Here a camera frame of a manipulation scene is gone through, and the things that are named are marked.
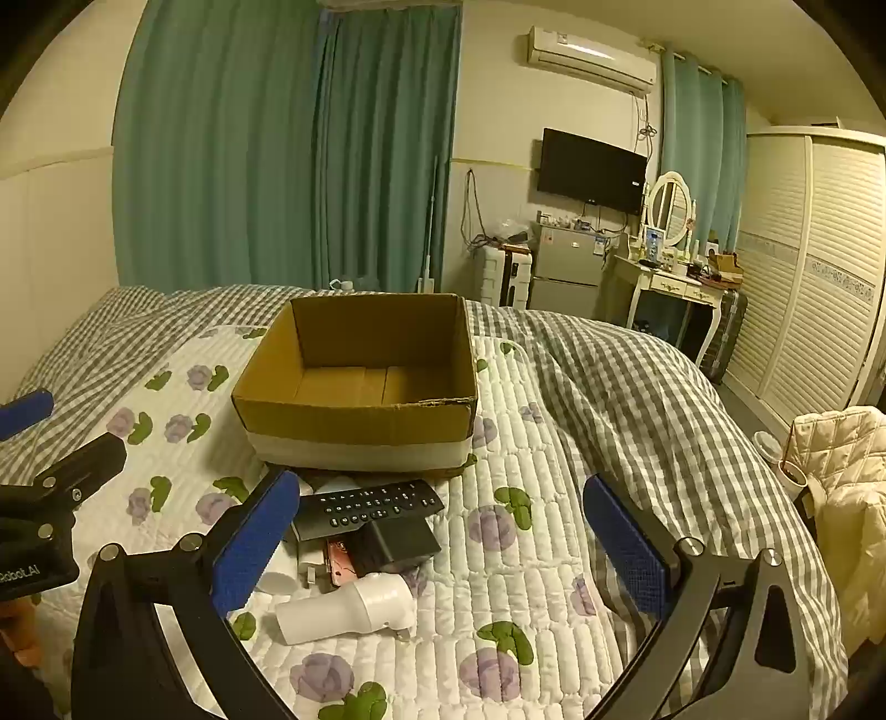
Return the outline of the white dressing table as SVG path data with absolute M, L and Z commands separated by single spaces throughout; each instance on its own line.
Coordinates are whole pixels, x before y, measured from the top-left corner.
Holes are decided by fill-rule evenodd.
M 701 284 L 700 280 L 688 276 L 675 276 L 666 271 L 649 269 L 624 256 L 612 255 L 607 261 L 601 296 L 597 299 L 597 310 L 601 312 L 605 321 L 612 322 L 616 326 L 631 328 L 637 318 L 638 306 L 644 292 L 685 301 L 686 309 L 683 312 L 679 337 L 685 336 L 688 330 L 692 306 L 709 309 L 712 314 L 709 327 L 696 355 L 696 366 L 700 368 L 722 320 L 724 291 Z

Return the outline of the black power adapter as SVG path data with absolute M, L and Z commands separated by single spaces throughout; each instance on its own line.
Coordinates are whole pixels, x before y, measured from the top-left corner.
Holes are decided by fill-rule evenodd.
M 363 525 L 342 538 L 354 570 L 403 573 L 424 564 L 440 552 L 440 544 L 423 517 L 389 517 Z

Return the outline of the green curtain left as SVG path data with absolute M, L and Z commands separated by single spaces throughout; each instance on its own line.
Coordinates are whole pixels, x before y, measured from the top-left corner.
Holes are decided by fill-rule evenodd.
M 152 2 L 112 146 L 126 285 L 439 280 L 462 10 Z

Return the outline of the black remote control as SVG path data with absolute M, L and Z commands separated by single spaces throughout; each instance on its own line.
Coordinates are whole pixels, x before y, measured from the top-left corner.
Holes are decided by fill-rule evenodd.
M 365 489 L 302 496 L 293 532 L 299 542 L 326 540 L 365 527 L 369 522 L 428 517 L 443 502 L 425 480 L 405 480 Z

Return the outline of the black wall television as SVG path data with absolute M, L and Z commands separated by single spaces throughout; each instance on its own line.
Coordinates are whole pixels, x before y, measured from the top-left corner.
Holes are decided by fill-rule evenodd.
M 545 127 L 538 191 L 638 216 L 647 159 L 607 142 Z

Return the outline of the white louvered wardrobe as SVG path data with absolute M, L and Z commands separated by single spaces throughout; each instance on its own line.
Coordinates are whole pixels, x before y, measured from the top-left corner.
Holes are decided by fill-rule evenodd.
M 738 260 L 748 309 L 727 381 L 774 428 L 871 404 L 884 354 L 884 141 L 750 133 Z

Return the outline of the white floral quilt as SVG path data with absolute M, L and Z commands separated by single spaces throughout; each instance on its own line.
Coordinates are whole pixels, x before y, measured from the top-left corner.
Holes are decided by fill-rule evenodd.
M 101 354 L 55 395 L 33 470 L 99 435 L 123 471 L 75 559 L 209 531 L 276 464 L 302 499 L 234 635 L 303 718 L 580 718 L 626 666 L 583 513 L 582 445 L 619 442 L 628 360 L 590 324 L 311 320 Z

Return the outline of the open cardboard box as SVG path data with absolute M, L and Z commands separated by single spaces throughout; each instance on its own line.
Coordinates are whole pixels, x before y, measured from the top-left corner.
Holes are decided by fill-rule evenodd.
M 231 392 L 269 464 L 451 476 L 472 450 L 477 381 L 455 294 L 285 303 Z

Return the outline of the white suitcase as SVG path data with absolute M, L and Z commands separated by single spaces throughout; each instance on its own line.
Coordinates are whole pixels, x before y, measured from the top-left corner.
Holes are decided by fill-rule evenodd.
M 485 305 L 526 309 L 532 282 L 532 251 L 526 246 L 487 244 L 476 249 L 475 296 Z

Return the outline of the oval vanity mirror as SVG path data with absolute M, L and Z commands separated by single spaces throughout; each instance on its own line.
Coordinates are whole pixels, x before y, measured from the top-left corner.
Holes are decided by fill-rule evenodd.
M 644 201 L 641 225 L 660 231 L 665 248 L 675 248 L 688 240 L 696 224 L 697 204 L 688 183 L 677 171 L 656 178 Z

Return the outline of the green curtain right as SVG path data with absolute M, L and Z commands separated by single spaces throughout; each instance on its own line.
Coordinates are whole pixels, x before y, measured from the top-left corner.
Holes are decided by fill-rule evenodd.
M 738 78 L 703 69 L 694 55 L 661 54 L 660 170 L 679 172 L 697 204 L 696 236 L 738 246 L 746 169 L 745 89 Z

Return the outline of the pink pin brush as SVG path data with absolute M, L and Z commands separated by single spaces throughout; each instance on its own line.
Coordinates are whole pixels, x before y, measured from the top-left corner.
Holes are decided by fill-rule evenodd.
M 335 588 L 341 588 L 359 578 L 342 540 L 327 540 L 326 559 L 329 580 Z

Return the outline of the white air conditioner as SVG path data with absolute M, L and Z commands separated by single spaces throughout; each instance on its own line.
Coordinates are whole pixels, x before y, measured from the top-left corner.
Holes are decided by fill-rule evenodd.
M 652 60 L 537 25 L 527 33 L 527 63 L 582 76 L 635 96 L 649 96 L 658 80 Z

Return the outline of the green curtain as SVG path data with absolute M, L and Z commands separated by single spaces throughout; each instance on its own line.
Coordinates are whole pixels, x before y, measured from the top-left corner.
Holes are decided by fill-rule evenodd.
M 745 89 L 738 78 L 703 69 L 694 55 L 661 54 L 660 170 L 679 172 L 697 204 L 696 236 L 738 246 L 746 169 Z
M 462 10 L 152 2 L 112 146 L 126 285 L 439 280 Z

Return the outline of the cream quilted jacket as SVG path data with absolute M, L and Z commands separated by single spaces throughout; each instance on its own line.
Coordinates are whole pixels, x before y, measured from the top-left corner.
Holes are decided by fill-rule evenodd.
M 884 412 L 799 415 L 782 460 L 814 504 L 817 544 L 837 591 L 848 654 L 884 640 Z

